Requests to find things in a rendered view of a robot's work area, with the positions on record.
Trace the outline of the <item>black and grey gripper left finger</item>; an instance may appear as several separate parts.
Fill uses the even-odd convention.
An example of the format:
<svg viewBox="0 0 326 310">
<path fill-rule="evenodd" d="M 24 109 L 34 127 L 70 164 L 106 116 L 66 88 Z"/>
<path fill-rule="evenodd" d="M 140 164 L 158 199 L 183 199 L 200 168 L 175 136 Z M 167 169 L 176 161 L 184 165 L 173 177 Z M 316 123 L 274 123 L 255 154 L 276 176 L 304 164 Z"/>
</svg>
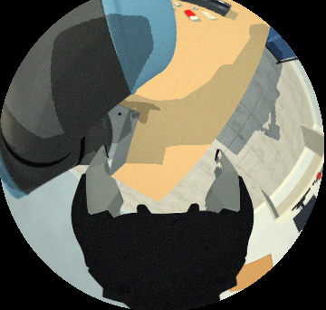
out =
<svg viewBox="0 0 326 310">
<path fill-rule="evenodd" d="M 120 215 L 124 202 L 116 180 L 109 176 L 108 157 L 106 146 L 102 145 L 81 175 L 72 201 L 72 229 L 86 267 L 95 267 L 93 244 L 96 235 L 105 223 Z"/>
</svg>

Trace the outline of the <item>red and white eraser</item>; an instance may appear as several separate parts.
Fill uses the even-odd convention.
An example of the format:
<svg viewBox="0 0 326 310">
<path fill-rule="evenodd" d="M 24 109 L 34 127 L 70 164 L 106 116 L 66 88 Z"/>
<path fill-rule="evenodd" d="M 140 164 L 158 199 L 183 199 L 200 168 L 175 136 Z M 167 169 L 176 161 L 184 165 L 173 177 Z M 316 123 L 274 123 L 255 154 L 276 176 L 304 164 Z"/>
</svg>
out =
<svg viewBox="0 0 326 310">
<path fill-rule="evenodd" d="M 191 10 L 185 10 L 185 14 L 190 18 L 192 22 L 198 21 L 198 18 L 195 16 L 195 14 Z"/>
</svg>

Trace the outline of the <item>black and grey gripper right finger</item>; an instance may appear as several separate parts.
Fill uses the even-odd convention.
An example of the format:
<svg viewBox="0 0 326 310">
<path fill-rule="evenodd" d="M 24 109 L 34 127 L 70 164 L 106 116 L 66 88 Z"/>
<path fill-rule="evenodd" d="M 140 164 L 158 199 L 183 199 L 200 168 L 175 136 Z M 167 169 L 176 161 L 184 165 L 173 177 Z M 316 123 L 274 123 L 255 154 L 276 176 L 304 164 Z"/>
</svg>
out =
<svg viewBox="0 0 326 310">
<path fill-rule="evenodd" d="M 215 161 L 216 179 L 206 194 L 205 208 L 233 222 L 241 238 L 242 257 L 246 257 L 254 226 L 253 203 L 243 178 L 222 150 L 216 150 Z"/>
</svg>

